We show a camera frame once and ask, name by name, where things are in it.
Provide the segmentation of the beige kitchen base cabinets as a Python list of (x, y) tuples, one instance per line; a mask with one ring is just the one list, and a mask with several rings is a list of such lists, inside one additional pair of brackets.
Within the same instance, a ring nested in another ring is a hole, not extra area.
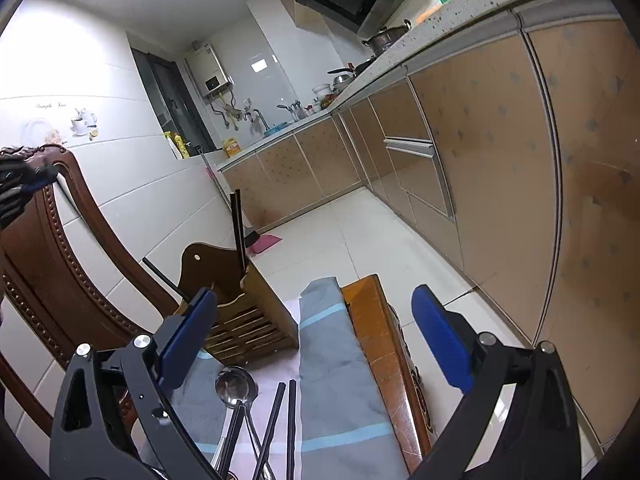
[(639, 401), (639, 47), (611, 0), (534, 0), (222, 168), (268, 229), (363, 185), (530, 344), (608, 448)]

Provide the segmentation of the yellow bottle on ledge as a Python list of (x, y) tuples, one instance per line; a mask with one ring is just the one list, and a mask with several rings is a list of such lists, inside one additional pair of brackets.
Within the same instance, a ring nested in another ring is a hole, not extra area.
[(187, 159), (191, 157), (188, 149), (186, 148), (186, 144), (184, 143), (183, 138), (179, 133), (165, 131), (164, 137), (167, 139), (171, 151), (174, 152), (174, 155), (178, 159)]

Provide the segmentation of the black chopstick bundle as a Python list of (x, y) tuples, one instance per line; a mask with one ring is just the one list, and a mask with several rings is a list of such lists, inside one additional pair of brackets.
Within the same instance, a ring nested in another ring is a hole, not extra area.
[[(229, 424), (226, 436), (220, 441), (218, 445), (218, 462), (216, 463), (215, 471), (221, 479), (229, 478), (230, 465), (235, 452), (236, 444), (238, 443), (244, 418), (245, 406), (243, 404), (236, 404), (232, 408), (231, 422)], [(266, 479), (276, 478), (273, 472), (268, 472), (268, 469), (269, 465), (267, 463), (262, 476), (265, 474)]]

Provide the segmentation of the steel ladle spoon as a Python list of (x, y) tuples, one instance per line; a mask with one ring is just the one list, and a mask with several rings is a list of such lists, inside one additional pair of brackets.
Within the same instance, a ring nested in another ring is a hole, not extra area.
[(242, 367), (226, 366), (216, 377), (215, 390), (218, 398), (228, 408), (237, 408), (238, 406), (244, 408), (244, 418), (250, 435), (250, 445), (255, 458), (258, 458), (262, 447), (257, 437), (252, 414), (250, 414), (253, 402), (258, 397), (258, 385), (254, 378)]

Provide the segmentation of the black chopstick rightmost diagonal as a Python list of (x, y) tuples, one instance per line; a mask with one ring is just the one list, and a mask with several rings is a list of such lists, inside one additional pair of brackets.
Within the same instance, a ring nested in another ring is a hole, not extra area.
[(262, 441), (262, 449), (258, 455), (258, 459), (256, 460), (256, 465), (253, 471), (252, 479), (259, 480), (264, 472), (265, 466), (269, 460), (270, 454), (270, 446), (274, 437), (274, 432), (276, 431), (276, 425), (280, 414), (280, 409), (282, 406), (284, 393), (285, 393), (286, 385), (284, 382), (278, 383), (278, 388), (276, 391), (276, 395), (274, 396), (271, 411), (269, 414), (269, 419), (267, 422), (264, 440)]

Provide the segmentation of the yellow box on counter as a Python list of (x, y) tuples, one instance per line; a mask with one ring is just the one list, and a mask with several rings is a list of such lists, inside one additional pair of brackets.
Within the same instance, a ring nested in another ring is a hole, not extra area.
[(241, 151), (240, 144), (237, 140), (235, 140), (235, 138), (224, 139), (222, 141), (222, 148), (229, 158), (236, 154), (239, 154), (239, 152)]

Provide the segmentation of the white water heater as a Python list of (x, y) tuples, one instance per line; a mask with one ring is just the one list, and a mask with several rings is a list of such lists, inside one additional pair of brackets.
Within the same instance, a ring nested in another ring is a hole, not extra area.
[(186, 66), (198, 92), (206, 102), (212, 102), (232, 87), (232, 81), (210, 44), (203, 44), (190, 52), (186, 56)]

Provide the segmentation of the brown wooden utensil holder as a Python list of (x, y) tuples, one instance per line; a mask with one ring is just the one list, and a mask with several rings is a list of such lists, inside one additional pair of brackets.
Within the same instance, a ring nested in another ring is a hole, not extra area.
[(253, 263), (236, 250), (193, 243), (182, 253), (178, 287), (217, 297), (217, 317), (203, 350), (224, 365), (245, 365), (299, 347), (298, 325)]

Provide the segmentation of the black chopstick vertical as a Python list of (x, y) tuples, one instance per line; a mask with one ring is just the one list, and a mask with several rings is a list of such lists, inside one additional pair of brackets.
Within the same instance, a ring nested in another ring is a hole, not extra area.
[(286, 480), (295, 478), (296, 387), (296, 380), (291, 379), (288, 382), (288, 419), (286, 420)]

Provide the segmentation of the grey pink checked cloth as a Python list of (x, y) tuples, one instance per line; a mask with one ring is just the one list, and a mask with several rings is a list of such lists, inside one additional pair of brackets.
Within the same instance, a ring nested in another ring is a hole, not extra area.
[[(334, 276), (285, 301), (299, 322), (299, 349), (247, 365), (258, 385), (252, 406), (260, 440), (279, 382), (296, 381), (294, 479), (407, 479), (408, 469), (380, 390), (352, 328)], [(183, 385), (169, 395), (184, 428), (209, 462), (231, 413), (218, 398), (222, 369), (201, 351)], [(275, 479), (286, 479), (288, 388), (270, 446)]]

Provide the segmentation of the chrome sink faucet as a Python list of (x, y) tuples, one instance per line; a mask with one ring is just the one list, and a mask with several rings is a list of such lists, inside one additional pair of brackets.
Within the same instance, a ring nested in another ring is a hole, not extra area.
[(263, 136), (269, 129), (265, 116), (254, 107), (250, 98), (243, 101), (243, 117), (250, 123), (250, 133), (254, 134), (254, 136)]

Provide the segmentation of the pink dustpan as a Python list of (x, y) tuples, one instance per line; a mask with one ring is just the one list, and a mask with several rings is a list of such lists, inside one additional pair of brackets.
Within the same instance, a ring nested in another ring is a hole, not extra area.
[(244, 238), (245, 252), (249, 256), (259, 255), (280, 243), (281, 240), (281, 237), (275, 235), (250, 232), (250, 234), (247, 234)]

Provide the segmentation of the dark cooking pot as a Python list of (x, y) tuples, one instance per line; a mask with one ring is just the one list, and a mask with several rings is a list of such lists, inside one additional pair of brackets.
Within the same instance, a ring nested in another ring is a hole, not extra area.
[(374, 56), (380, 56), (410, 29), (412, 29), (412, 25), (409, 20), (405, 20), (399, 26), (384, 26), (374, 36), (369, 39), (362, 40), (361, 43), (365, 47), (369, 48)]

